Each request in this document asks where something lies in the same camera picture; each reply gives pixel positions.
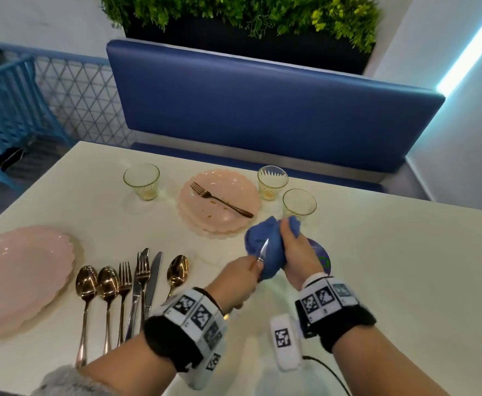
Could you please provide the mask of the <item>person's left hand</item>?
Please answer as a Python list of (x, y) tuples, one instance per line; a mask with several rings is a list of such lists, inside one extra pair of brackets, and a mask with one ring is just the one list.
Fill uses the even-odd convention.
[(251, 287), (244, 281), (243, 257), (225, 265), (218, 276), (205, 287), (224, 315), (239, 309), (248, 300), (257, 286)]

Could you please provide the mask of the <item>person's right hand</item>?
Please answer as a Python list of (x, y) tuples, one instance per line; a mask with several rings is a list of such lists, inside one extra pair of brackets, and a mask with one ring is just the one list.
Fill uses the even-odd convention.
[(296, 246), (292, 251), (285, 252), (285, 257), (284, 273), (297, 291), (301, 291), (305, 283), (311, 283), (312, 276), (317, 279), (326, 275), (307, 237), (301, 232), (297, 236)]

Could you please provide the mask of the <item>blue cleaning cloth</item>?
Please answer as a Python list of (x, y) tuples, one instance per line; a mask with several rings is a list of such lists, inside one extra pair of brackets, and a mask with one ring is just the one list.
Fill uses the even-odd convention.
[(270, 216), (247, 230), (244, 235), (244, 245), (247, 254), (257, 258), (257, 254), (267, 238), (269, 239), (269, 244), (259, 281), (273, 278), (286, 263), (280, 234), (280, 220), (274, 216)]

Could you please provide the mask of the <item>person's left forearm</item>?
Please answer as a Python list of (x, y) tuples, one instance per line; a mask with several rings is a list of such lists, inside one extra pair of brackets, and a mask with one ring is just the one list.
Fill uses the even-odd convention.
[(118, 396), (162, 396), (177, 371), (171, 360), (156, 355), (144, 333), (79, 369)]

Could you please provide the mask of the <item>person's right forearm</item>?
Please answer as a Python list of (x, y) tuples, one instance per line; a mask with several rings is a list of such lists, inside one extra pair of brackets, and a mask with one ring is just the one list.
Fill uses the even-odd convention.
[(352, 396), (450, 396), (375, 326), (355, 326), (332, 347)]

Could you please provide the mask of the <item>clear ribbed drinking glass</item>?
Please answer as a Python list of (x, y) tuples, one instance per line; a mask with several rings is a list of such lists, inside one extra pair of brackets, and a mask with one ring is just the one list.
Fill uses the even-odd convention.
[(142, 201), (150, 201), (157, 197), (159, 178), (159, 168), (149, 163), (133, 165), (123, 175), (125, 184), (131, 187)]
[(274, 200), (288, 184), (289, 176), (280, 167), (263, 166), (257, 172), (258, 192), (263, 200)]
[(283, 194), (283, 218), (295, 217), (303, 222), (317, 209), (315, 197), (308, 191), (291, 188)]

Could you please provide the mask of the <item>round blue coaster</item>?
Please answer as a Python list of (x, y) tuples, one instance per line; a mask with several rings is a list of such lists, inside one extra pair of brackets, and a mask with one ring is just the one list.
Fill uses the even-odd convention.
[(317, 259), (319, 260), (321, 266), (323, 267), (324, 273), (328, 274), (331, 276), (331, 271), (332, 271), (332, 266), (331, 266), (331, 261), (328, 253), (326, 250), (321, 246), (318, 242), (316, 242), (313, 239), (307, 238), (310, 246), (314, 250)]

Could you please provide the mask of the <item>gold fork with food bits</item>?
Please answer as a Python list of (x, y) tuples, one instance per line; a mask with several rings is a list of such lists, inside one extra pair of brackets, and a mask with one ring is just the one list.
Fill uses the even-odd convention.
[(216, 201), (222, 203), (223, 205), (227, 206), (231, 210), (233, 210), (233, 211), (239, 213), (240, 215), (244, 216), (245, 218), (253, 219), (255, 217), (253, 213), (248, 212), (248, 211), (246, 211), (242, 208), (239, 208), (237, 206), (234, 206), (234, 205), (230, 204), (229, 202), (224, 201), (224, 200), (212, 195), (211, 192), (205, 190), (204, 188), (199, 186), (196, 182), (192, 182), (190, 184), (190, 186), (191, 186), (192, 190), (194, 190), (198, 194), (198, 196), (200, 196), (201, 198), (216, 200)]

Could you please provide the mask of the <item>gold spoon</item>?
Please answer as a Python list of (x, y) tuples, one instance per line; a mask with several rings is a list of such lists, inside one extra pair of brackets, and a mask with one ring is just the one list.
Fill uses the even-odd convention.
[(167, 283), (170, 287), (166, 300), (170, 299), (175, 290), (184, 285), (188, 275), (189, 261), (186, 256), (180, 254), (172, 260), (166, 272)]
[(77, 275), (75, 290), (81, 300), (85, 303), (80, 344), (75, 362), (75, 368), (81, 368), (87, 364), (87, 321), (90, 302), (97, 296), (98, 273), (93, 266), (83, 266)]
[(106, 303), (105, 340), (103, 354), (112, 349), (112, 302), (119, 295), (120, 283), (116, 270), (111, 266), (105, 266), (98, 274), (98, 290), (100, 297)]

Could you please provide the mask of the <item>blue bench seat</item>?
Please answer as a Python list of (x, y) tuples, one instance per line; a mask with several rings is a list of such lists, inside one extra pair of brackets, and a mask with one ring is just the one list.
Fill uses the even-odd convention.
[[(148, 144), (143, 144), (138, 142), (134, 142), (130, 146), (130, 149), (136, 150), (139, 152), (155, 153), (155, 154), (165, 155), (169, 157), (201, 161), (201, 162), (205, 162), (213, 165), (241, 168), (241, 169), (246, 169), (246, 170), (255, 171), (255, 172), (265, 166), (265, 164), (262, 164), (262, 163), (255, 163), (255, 162), (243, 161), (239, 159), (208, 155), (206, 153), (191, 152), (187, 150), (179, 150), (179, 149), (165, 147), (165, 146), (148, 145)], [(383, 186), (380, 184), (374, 184), (374, 183), (355, 180), (355, 179), (333, 177), (330, 175), (317, 174), (312, 172), (304, 172), (301, 170), (296, 170), (291, 168), (285, 168), (284, 170), (286, 174), (288, 174), (288, 176), (292, 178), (305, 179), (305, 180), (350, 187), (350, 188), (357, 188), (357, 189), (362, 189), (362, 190), (372, 191), (377, 193), (379, 192), (385, 193)]]

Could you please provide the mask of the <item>black right wristband with markers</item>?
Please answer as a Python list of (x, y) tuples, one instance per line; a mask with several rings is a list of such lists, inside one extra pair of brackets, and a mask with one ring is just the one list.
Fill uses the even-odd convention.
[(326, 273), (315, 273), (304, 281), (295, 307), (304, 336), (319, 337), (328, 353), (354, 327), (376, 325), (376, 318), (352, 289)]

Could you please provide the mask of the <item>black wristband with markers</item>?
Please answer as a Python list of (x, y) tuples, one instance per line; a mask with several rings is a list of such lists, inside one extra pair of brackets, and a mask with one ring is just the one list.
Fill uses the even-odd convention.
[(215, 299), (202, 288), (191, 288), (168, 299), (145, 321), (149, 348), (168, 359), (189, 388), (209, 383), (225, 353), (227, 320)]
[(315, 273), (304, 281), (295, 307), (304, 336), (319, 337), (328, 353), (354, 327), (376, 325), (376, 318), (352, 289), (326, 273)]

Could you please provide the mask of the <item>black left wristband with markers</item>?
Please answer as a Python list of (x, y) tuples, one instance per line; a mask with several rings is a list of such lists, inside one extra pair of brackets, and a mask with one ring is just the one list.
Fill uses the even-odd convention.
[(189, 388), (209, 383), (225, 353), (227, 320), (215, 299), (202, 288), (191, 288), (168, 299), (145, 321), (149, 348), (168, 359)]

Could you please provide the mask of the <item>blue padded bench backrest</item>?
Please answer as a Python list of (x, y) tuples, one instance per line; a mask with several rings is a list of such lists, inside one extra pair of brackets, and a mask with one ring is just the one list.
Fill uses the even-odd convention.
[(393, 173), (442, 107), (429, 89), (234, 55), (113, 39), (129, 129)]

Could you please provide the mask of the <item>black planter box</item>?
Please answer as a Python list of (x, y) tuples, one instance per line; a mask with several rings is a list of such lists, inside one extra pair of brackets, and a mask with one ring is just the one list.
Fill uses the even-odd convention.
[(358, 75), (364, 73), (372, 54), (325, 32), (278, 35), (275, 29), (269, 29), (259, 39), (218, 18), (185, 16), (171, 20), (162, 30), (133, 17), (124, 31), (129, 39)]

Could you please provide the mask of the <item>grey fuzzy sleeve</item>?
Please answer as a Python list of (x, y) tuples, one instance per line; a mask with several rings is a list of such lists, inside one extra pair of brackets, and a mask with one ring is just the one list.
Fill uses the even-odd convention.
[(79, 372), (71, 365), (60, 366), (45, 375), (30, 396), (117, 396), (104, 384)]

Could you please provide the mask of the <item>green artificial plants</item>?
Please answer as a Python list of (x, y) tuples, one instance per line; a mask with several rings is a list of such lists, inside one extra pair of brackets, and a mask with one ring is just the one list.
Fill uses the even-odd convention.
[(321, 32), (345, 38), (353, 48), (370, 53), (383, 13), (375, 0), (100, 0), (112, 26), (129, 29), (132, 18), (162, 31), (186, 17), (218, 18), (262, 39), (277, 35)]

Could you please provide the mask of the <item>white lattice railing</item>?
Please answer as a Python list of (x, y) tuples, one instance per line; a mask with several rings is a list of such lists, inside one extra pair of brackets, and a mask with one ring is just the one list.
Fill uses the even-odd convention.
[(137, 141), (107, 58), (0, 43), (0, 63), (27, 56), (43, 98), (74, 139), (123, 148)]

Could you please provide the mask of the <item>glowing light strip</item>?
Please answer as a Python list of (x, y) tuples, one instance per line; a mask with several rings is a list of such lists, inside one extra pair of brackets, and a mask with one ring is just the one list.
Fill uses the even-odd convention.
[(481, 58), (482, 26), (437, 84), (436, 91), (448, 98)]

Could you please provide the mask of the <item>blue slatted chair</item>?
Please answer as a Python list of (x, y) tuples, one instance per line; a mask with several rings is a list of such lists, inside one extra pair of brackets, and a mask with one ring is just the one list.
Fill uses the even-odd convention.
[[(24, 56), (0, 66), (0, 155), (9, 148), (25, 150), (38, 135), (74, 145), (36, 84), (34, 56)], [(1, 169), (0, 182), (20, 194), (24, 191)]]

